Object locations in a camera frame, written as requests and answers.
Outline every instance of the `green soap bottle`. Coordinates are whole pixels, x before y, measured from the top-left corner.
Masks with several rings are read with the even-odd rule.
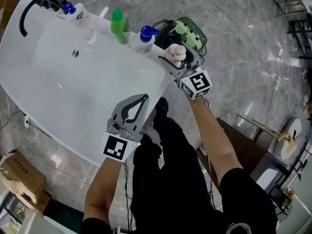
[[[112,14],[111,31],[120,43],[126,44],[129,41],[129,20],[122,14],[119,8],[116,8]]]

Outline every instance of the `plastic bottle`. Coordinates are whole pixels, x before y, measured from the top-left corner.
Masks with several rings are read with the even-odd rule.
[[[65,19],[78,27],[83,27],[90,21],[91,15],[82,3],[73,6],[71,2],[68,2],[64,5],[64,10],[68,11],[68,14],[64,16]]]
[[[119,8],[116,8],[112,14],[111,31],[120,43],[126,44],[129,41],[129,20],[122,14]]]
[[[138,53],[147,53],[152,49],[155,42],[156,34],[160,31],[152,28],[151,26],[144,26],[140,33],[137,33],[131,42],[131,48]]]
[[[180,67],[181,62],[186,58],[186,48],[183,45],[173,43],[164,51],[163,56],[176,67]]]

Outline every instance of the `black pants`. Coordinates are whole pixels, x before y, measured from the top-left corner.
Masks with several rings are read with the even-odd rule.
[[[207,222],[214,210],[194,148],[171,118],[156,116],[154,129],[160,137],[165,165],[159,169],[161,149],[143,137],[134,154],[131,212],[137,230],[156,232],[157,228],[181,227],[181,223],[196,226]]]

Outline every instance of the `white bottle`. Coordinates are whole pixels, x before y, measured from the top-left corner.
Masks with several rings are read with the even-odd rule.
[[[165,57],[176,67],[180,67],[181,62],[186,58],[186,48],[183,45],[173,43],[166,48],[163,57]]]
[[[160,31],[152,28],[151,26],[144,26],[140,33],[137,33],[133,37],[131,42],[131,48],[138,53],[144,54],[149,52],[155,42],[155,34],[159,34]]]
[[[65,19],[72,22],[79,28],[84,27],[91,18],[91,14],[86,10],[82,3],[77,3],[73,6],[70,2],[65,4],[65,9],[68,10],[68,14]]]

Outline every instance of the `person's arm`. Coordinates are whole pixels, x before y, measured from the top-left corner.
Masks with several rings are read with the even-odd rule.
[[[114,199],[121,162],[106,158],[87,193],[84,217],[98,218],[110,225],[108,212]]]
[[[234,148],[223,129],[202,98],[190,100],[200,136],[220,184],[223,176],[233,168],[242,168]]]

